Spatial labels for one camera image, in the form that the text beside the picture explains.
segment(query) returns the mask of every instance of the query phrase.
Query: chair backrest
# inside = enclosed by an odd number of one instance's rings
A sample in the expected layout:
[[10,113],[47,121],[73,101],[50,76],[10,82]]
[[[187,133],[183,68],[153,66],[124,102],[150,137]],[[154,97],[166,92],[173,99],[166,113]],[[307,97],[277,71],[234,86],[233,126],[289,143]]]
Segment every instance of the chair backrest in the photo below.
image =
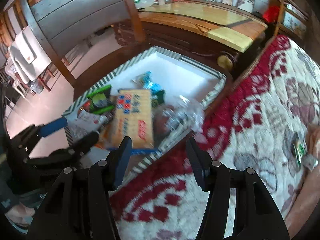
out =
[[125,19],[136,26],[136,39],[144,41],[133,0],[41,0],[31,7],[26,1],[20,3],[30,28],[36,36],[42,32],[39,43],[45,38],[60,58],[91,33]]

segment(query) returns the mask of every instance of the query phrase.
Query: wooden desk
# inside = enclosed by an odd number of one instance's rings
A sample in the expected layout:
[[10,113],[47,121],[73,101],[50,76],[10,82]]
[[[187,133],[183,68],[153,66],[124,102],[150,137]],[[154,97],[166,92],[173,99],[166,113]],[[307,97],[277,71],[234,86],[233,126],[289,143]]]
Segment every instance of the wooden desk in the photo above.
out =
[[[255,17],[198,1],[154,5],[139,16],[151,44],[191,52],[228,71],[255,58],[267,28]],[[119,44],[134,40],[129,22],[114,25],[114,30]]]

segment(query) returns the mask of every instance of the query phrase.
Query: wooden chair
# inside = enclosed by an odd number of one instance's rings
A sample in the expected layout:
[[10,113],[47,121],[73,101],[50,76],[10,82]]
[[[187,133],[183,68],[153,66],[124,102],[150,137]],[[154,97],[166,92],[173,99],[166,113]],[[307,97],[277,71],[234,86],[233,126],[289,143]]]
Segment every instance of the wooden chair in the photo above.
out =
[[[41,0],[32,6],[28,0],[19,1],[23,15],[40,45],[73,87],[81,86],[83,75],[78,78],[79,81],[76,80],[61,59],[89,34],[130,19],[136,41],[145,41],[133,0]],[[91,81],[94,81],[94,72],[104,72],[103,69],[93,68],[93,72],[90,69],[86,71],[86,79],[92,76]]]
[[[294,11],[287,8],[287,6],[286,6],[287,4],[290,4],[293,7],[295,7],[300,12],[300,15],[298,15]],[[304,37],[301,38],[299,35],[297,35],[291,29],[284,26],[283,20],[284,20],[285,12],[288,12],[293,17],[297,18],[301,23],[303,23],[306,26],[306,28],[308,28],[308,26],[309,26],[309,16],[306,12],[304,12],[302,9],[300,9],[292,0],[281,0],[279,17],[278,17],[278,20],[276,23],[276,29],[274,32],[274,36],[277,36],[278,33],[287,34],[290,38],[292,38],[294,41],[296,41],[301,47],[304,47],[304,39],[303,39]]]

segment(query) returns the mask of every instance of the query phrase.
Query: red label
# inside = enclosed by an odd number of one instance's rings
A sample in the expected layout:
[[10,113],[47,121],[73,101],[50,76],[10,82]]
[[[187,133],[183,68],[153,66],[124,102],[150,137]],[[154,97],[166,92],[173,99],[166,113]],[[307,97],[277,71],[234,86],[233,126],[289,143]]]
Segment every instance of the red label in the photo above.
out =
[[138,121],[138,136],[142,139],[142,140],[146,140],[146,122],[143,120],[139,120]]

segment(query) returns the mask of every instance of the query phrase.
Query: desk top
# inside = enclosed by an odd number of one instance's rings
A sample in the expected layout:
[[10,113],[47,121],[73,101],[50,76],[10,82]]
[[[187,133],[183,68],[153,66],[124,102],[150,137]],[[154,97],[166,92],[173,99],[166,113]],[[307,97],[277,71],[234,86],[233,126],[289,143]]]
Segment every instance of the desk top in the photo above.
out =
[[245,52],[267,28],[267,25],[253,17],[191,2],[153,5],[139,15],[142,21],[195,32],[240,52]]

